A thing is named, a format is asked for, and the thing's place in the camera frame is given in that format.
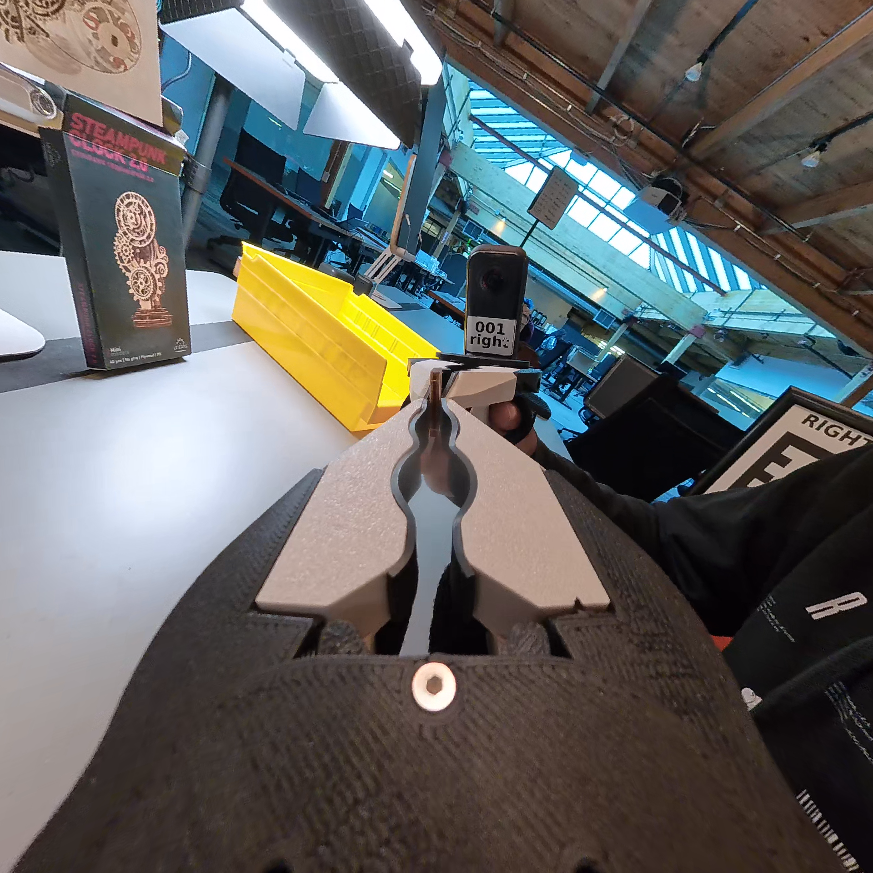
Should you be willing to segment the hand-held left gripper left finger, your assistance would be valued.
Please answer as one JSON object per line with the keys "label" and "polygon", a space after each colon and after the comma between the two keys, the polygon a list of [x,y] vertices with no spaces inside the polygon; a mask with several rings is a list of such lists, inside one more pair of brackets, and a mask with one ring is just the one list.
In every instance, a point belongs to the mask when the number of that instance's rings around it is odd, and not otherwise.
{"label": "hand-held left gripper left finger", "polygon": [[397,472],[420,446],[412,401],[328,464],[256,595],[264,613],[350,623],[400,645],[417,591],[415,522]]}

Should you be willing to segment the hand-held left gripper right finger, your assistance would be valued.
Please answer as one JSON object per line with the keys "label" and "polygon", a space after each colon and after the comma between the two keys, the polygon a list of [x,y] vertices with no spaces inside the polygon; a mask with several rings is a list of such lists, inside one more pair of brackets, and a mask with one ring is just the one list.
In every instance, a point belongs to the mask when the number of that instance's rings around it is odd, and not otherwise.
{"label": "hand-held left gripper right finger", "polygon": [[450,448],[470,488],[453,529],[472,617],[495,636],[576,608],[604,610],[609,596],[543,468],[453,400]]}

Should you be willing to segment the yellow plastic bin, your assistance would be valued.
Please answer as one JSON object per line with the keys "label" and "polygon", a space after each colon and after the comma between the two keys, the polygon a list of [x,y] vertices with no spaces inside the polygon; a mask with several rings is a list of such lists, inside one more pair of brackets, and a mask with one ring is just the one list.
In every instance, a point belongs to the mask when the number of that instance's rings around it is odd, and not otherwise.
{"label": "yellow plastic bin", "polygon": [[437,348],[353,286],[243,242],[232,318],[349,431],[409,396],[409,360]]}

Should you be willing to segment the person's right forearm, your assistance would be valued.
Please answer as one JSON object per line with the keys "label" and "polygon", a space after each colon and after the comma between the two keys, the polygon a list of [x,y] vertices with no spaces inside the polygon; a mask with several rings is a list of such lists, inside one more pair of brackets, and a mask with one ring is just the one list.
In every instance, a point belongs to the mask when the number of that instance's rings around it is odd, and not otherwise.
{"label": "person's right forearm", "polygon": [[803,609],[871,591],[871,447],[761,486],[654,504],[597,483],[543,444],[532,458],[649,554],[716,636],[733,636],[768,595]]}

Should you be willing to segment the background long desk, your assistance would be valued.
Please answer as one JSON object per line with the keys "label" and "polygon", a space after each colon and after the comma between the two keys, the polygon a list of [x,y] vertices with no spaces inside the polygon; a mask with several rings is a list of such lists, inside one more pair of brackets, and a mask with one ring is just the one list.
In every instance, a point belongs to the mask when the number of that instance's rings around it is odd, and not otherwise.
{"label": "background long desk", "polygon": [[227,157],[224,157],[223,162],[231,170],[232,178],[246,179],[266,198],[264,216],[257,219],[256,230],[250,235],[250,241],[254,245],[260,246],[268,238],[273,214],[281,207],[286,217],[290,218],[291,229],[296,233],[297,244],[294,251],[300,262],[306,266],[319,267],[329,251],[340,248],[351,259],[352,272],[356,274],[366,257],[381,256],[386,252],[383,246],[377,245],[377,241],[367,236],[364,231],[352,231],[342,227],[332,218],[322,215],[312,206],[295,199]]}

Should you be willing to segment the person's right hand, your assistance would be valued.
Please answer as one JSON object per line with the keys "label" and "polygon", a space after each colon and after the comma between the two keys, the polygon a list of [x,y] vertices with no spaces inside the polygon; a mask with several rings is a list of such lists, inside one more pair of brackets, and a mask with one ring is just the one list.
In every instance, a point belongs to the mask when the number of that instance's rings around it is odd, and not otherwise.
{"label": "person's right hand", "polygon": [[[488,409],[489,427],[504,439],[521,429],[526,424],[526,412],[516,401],[495,403]],[[539,438],[533,427],[514,443],[523,454],[533,457],[539,446]],[[430,490],[446,497],[455,507],[464,505],[465,496],[456,494],[452,486],[452,460],[448,450],[443,445],[443,437],[439,429],[431,431],[428,442],[421,453],[421,476]]]}

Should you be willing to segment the hanging white sign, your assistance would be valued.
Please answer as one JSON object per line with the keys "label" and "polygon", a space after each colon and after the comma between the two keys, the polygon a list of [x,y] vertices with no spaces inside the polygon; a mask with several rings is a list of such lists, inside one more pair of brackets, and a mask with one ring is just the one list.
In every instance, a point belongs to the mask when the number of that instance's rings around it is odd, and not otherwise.
{"label": "hanging white sign", "polygon": [[555,230],[571,202],[578,195],[580,183],[560,167],[552,167],[547,179],[527,207],[535,222]]}

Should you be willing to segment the monitor on pale curved stand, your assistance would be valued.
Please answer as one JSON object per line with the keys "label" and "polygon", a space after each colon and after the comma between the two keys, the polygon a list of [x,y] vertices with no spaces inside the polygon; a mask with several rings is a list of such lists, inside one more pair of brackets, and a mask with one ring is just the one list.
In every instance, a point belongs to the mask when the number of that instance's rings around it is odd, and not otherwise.
{"label": "monitor on pale curved stand", "polygon": [[356,276],[354,291],[357,295],[369,296],[400,262],[416,260],[421,226],[434,186],[439,183],[435,179],[442,152],[444,81],[440,79],[427,92],[418,150],[410,157],[388,245],[363,274]]}

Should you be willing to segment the black equipment case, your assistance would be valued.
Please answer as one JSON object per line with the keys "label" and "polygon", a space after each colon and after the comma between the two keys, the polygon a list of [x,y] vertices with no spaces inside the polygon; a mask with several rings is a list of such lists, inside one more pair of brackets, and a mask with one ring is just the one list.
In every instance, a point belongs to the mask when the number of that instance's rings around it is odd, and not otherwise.
{"label": "black equipment case", "polygon": [[586,430],[565,443],[573,462],[648,503],[709,471],[744,432],[683,386],[681,374],[630,355],[613,363],[585,395]]}

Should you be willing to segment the ceiling-mounted white device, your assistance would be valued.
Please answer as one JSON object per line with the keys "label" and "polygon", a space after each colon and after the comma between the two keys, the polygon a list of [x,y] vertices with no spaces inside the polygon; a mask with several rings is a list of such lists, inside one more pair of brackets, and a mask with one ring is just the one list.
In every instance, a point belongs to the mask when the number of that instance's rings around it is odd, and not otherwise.
{"label": "ceiling-mounted white device", "polygon": [[637,193],[637,200],[660,211],[671,224],[685,219],[688,199],[682,181],[673,176],[657,176]]}

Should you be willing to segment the black office chair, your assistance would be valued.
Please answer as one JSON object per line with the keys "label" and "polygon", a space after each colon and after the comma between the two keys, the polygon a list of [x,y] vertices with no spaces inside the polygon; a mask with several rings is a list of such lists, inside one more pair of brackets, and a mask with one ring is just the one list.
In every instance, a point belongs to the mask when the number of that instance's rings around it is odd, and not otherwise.
{"label": "black office chair", "polygon": [[[263,179],[273,188],[282,183],[286,160],[245,130],[240,131],[234,163]],[[274,214],[278,199],[256,181],[232,169],[219,198],[219,204],[239,231],[246,231],[248,240],[258,246],[265,239],[289,246],[295,236]]]}

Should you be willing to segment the black framed marker board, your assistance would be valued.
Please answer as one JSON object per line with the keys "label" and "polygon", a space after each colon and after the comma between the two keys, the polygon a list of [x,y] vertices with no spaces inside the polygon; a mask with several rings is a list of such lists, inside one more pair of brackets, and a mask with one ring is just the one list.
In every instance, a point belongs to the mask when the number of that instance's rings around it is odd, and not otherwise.
{"label": "black framed marker board", "polygon": [[870,416],[788,387],[688,495],[762,486],[871,443]]}

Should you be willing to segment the black puzzle box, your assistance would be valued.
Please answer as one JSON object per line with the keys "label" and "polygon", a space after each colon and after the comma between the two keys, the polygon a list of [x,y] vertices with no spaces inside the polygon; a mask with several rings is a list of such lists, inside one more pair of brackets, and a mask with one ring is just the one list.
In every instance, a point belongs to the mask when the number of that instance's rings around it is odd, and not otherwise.
{"label": "black puzzle box", "polygon": [[115,370],[190,355],[180,176],[172,136],[52,83],[38,127],[85,363]]}

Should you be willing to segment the overhead studio light panel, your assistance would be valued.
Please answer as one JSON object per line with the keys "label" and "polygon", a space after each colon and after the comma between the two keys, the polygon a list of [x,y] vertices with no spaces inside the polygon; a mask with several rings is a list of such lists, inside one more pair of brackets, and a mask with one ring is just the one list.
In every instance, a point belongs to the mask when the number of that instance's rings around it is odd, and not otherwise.
{"label": "overhead studio light panel", "polygon": [[442,59],[403,2],[162,2],[162,31],[306,135],[416,147]]}

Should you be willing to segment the paper instruction booklet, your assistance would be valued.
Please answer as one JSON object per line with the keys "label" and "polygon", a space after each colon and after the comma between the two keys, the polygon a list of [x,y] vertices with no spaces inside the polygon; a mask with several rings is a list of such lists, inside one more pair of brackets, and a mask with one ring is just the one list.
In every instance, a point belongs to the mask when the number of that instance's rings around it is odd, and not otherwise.
{"label": "paper instruction booklet", "polygon": [[155,1],[3,1],[1,61],[162,126]]}

